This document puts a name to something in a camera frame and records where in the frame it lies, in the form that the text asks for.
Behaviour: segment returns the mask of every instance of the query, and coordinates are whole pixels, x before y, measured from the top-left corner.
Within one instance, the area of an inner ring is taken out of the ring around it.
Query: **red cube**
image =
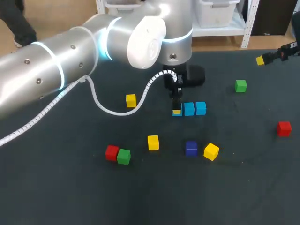
[[[118,153],[119,153],[119,147],[109,145],[105,152],[105,159],[107,161],[117,162]]]
[[[292,126],[288,121],[281,121],[277,126],[277,135],[281,137],[288,137],[292,131]]]

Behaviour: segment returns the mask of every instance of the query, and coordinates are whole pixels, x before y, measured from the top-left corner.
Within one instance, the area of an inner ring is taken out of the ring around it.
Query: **white storage bin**
[[[108,8],[108,14],[114,16],[123,16],[134,12],[140,4],[109,4],[108,2],[121,2],[121,0],[110,0],[105,2],[105,7]]]
[[[229,26],[240,0],[196,0],[196,15],[201,28]]]

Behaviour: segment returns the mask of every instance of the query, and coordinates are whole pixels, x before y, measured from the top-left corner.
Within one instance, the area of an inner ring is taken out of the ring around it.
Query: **shoe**
[[[17,48],[22,48],[22,47],[23,47],[23,45],[19,44],[19,43],[16,42],[15,40],[14,40],[14,44],[15,44],[15,46],[16,46]]]

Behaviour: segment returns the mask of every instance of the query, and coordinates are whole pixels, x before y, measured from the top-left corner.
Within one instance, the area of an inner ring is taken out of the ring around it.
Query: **green cube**
[[[130,157],[131,155],[129,150],[120,149],[117,156],[118,164],[128,165],[130,161]]]
[[[236,92],[246,92],[247,82],[245,80],[237,80],[235,82],[235,91]]]

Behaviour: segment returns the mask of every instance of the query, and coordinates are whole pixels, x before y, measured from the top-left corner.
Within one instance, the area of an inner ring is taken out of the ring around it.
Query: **blue cube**
[[[174,113],[172,112],[172,115],[173,115],[173,116],[182,116],[182,104],[181,104],[181,112],[180,112],[180,114],[174,114]]]
[[[184,104],[184,115],[185,116],[194,116],[195,115],[194,103],[186,102]]]
[[[186,142],[186,156],[197,156],[197,142]]]
[[[205,102],[196,102],[196,115],[206,115]]]

